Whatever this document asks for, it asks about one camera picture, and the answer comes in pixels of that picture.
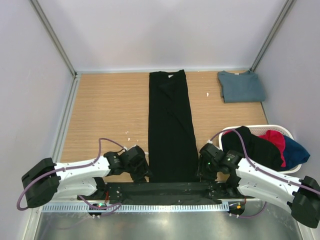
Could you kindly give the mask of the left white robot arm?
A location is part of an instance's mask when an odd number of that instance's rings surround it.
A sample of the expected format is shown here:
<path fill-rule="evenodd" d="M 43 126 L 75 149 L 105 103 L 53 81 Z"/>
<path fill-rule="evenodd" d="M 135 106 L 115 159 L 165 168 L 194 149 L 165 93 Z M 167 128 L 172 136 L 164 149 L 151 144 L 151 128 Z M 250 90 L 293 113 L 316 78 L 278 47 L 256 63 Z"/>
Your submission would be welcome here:
<path fill-rule="evenodd" d="M 22 176 L 22 196 L 29 209 L 41 207 L 51 200 L 71 197 L 101 200 L 106 196 L 104 178 L 122 173 L 130 174 L 135 183 L 144 183 L 153 176 L 146 154 L 138 145 L 70 163 L 56 163 L 50 157 L 44 158 Z"/>

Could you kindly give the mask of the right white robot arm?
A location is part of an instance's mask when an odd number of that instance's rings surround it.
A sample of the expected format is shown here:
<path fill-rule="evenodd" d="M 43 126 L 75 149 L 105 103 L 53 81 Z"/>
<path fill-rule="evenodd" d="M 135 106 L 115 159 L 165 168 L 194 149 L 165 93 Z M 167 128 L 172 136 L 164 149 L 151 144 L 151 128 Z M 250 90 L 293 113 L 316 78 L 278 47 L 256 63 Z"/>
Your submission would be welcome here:
<path fill-rule="evenodd" d="M 246 159 L 239 152 L 225 153 L 212 143 L 206 143 L 199 151 L 197 176 L 210 181 L 222 172 L 229 177 L 224 192 L 231 198 L 239 195 L 253 197 L 273 204 L 289 212 L 291 216 L 309 228 L 320 223 L 320 185 L 310 177 L 303 179 L 289 176 Z"/>

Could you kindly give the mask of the black t-shirt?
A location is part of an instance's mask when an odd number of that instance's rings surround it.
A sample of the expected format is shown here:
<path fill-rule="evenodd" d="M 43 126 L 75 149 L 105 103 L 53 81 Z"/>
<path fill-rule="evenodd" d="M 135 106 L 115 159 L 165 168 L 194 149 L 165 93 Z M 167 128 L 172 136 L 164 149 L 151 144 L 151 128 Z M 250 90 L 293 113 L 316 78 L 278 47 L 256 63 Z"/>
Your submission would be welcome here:
<path fill-rule="evenodd" d="M 149 74 L 151 183 L 198 182 L 198 150 L 184 70 Z"/>

